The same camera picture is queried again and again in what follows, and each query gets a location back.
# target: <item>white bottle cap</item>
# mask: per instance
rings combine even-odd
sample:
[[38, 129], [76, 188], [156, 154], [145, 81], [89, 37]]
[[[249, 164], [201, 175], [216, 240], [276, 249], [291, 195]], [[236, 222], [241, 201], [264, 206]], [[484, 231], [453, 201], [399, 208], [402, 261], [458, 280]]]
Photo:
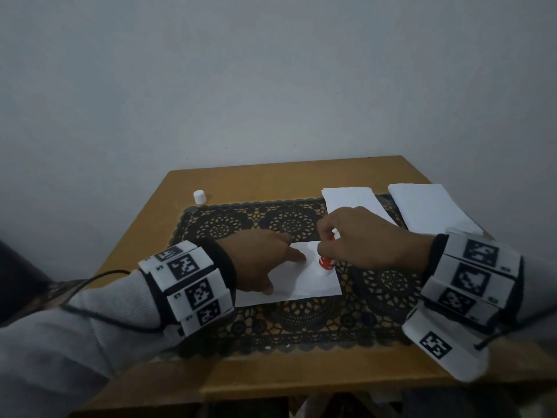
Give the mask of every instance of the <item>white bottle cap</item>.
[[205, 201], [207, 200], [207, 197], [205, 196], [205, 192], [202, 190], [196, 190], [193, 193], [193, 199], [196, 200], [196, 204], [203, 204], [205, 203]]

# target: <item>wooden table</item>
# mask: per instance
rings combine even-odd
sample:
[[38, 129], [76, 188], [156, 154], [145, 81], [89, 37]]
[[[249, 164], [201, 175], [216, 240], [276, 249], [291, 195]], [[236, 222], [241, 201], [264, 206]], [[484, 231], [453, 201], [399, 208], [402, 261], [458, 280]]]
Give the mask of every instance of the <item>wooden table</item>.
[[[391, 183], [430, 182], [401, 156], [176, 170], [166, 175], [99, 272], [132, 270], [139, 260], [166, 247], [182, 212], [194, 204], [196, 189], [205, 191], [208, 204], [223, 204], [315, 198], [324, 187], [365, 186], [385, 193]], [[557, 363], [535, 344], [500, 340], [491, 347], [485, 379], [555, 380]], [[196, 357], [136, 365], [85, 409], [455, 383], [415, 345]]]

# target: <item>person's left hand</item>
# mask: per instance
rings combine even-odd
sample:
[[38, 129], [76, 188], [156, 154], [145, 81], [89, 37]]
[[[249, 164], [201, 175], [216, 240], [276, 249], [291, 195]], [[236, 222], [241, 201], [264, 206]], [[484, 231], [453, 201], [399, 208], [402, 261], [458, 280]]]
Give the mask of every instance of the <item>person's left hand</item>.
[[273, 293], [268, 273], [285, 261], [303, 262], [306, 256], [290, 246], [292, 236], [272, 230], [241, 230], [217, 243], [236, 268], [236, 288], [243, 291]]

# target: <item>person's right hand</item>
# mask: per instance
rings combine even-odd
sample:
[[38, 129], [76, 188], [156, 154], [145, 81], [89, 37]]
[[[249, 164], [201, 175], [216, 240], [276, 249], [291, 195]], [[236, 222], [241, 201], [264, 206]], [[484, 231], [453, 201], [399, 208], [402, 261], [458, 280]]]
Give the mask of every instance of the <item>person's right hand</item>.
[[[332, 230], [339, 231], [334, 239]], [[319, 255], [363, 269], [422, 273], [435, 236], [419, 235], [389, 223], [364, 207], [342, 207], [317, 222]]]

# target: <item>stack of white paper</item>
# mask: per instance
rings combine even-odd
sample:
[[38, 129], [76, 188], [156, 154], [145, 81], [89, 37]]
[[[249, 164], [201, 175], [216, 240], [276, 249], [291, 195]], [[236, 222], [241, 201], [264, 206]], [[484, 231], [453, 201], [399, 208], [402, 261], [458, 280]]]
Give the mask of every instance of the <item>stack of white paper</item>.
[[370, 188], [324, 188], [321, 194], [325, 199], [328, 214], [340, 207], [364, 207], [379, 217], [396, 224], [381, 203], [377, 201]]
[[259, 292], [236, 291], [237, 307], [270, 304], [284, 300], [317, 298], [319, 296], [342, 295], [339, 279], [335, 270], [324, 270], [319, 265], [319, 255], [315, 242], [292, 244], [306, 256], [302, 263], [285, 262], [269, 273], [275, 291], [272, 295]]
[[453, 227], [463, 232], [483, 233], [440, 184], [392, 184], [389, 193], [412, 232], [437, 235]]

